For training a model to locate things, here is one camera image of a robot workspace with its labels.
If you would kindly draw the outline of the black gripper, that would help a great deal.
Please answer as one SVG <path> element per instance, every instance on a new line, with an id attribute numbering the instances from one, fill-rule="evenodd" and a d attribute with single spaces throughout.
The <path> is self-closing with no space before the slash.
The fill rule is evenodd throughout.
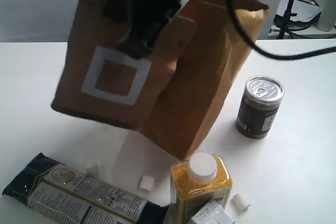
<path id="1" fill-rule="evenodd" d="M 104 14 L 117 24 L 131 26 L 117 42 L 117 51 L 137 60 L 149 56 L 159 34 L 182 7 L 181 1 L 107 0 Z"/>

